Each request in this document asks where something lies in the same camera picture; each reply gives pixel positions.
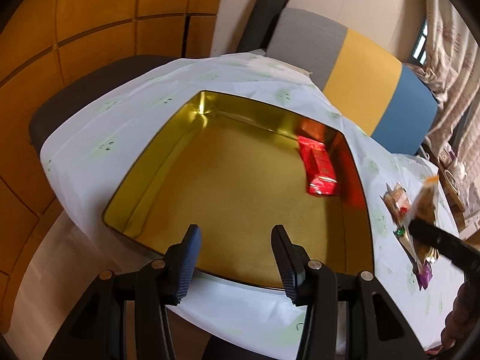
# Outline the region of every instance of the red candy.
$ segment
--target red candy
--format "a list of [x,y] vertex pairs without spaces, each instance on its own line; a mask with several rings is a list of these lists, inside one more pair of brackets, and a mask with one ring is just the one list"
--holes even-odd
[[323,143],[298,137],[300,157],[307,173],[307,192],[311,195],[338,195],[337,176]]

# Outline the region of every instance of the human hand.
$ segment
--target human hand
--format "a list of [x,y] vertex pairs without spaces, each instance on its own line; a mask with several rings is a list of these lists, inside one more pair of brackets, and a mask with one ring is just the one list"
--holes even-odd
[[460,286],[453,310],[445,318],[441,334],[443,350],[450,349],[457,340],[468,337],[480,317],[480,286],[467,281]]

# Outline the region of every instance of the white tablecloth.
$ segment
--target white tablecloth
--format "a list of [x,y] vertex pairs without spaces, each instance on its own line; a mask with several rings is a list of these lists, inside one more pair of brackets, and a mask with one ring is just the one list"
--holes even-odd
[[[264,57],[247,53],[180,59],[114,89],[62,124],[43,145],[40,157],[52,188],[75,224],[123,270],[137,269],[146,261],[103,226],[101,214],[155,133],[201,90],[274,104],[343,132],[366,195],[375,275],[421,344],[425,348],[437,345],[463,274],[441,257],[433,265],[429,288],[419,291],[412,264],[393,235],[395,225],[381,200],[386,184],[396,182],[412,200],[423,179],[436,169],[419,158],[390,154],[340,115],[308,77]],[[458,236],[442,191],[438,221],[441,228]],[[305,314],[304,307],[294,307],[281,291],[201,273],[194,276],[187,297],[172,310],[218,337],[284,360],[295,358]]]

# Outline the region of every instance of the orange wooden wall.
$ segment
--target orange wooden wall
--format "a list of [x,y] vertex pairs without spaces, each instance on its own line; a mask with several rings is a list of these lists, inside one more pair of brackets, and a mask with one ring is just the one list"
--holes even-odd
[[28,262],[61,212],[30,145],[33,113],[66,85],[124,57],[209,56],[219,1],[24,0],[0,33],[3,332]]

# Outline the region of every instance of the purple candy wrapper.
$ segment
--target purple candy wrapper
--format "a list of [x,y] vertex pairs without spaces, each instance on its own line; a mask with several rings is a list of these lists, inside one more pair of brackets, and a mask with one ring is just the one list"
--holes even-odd
[[431,273],[431,265],[428,261],[425,260],[425,264],[423,265],[424,274],[416,274],[417,276],[417,281],[418,281],[418,288],[422,290],[427,289],[428,283],[430,282],[431,278],[433,277],[433,274]]

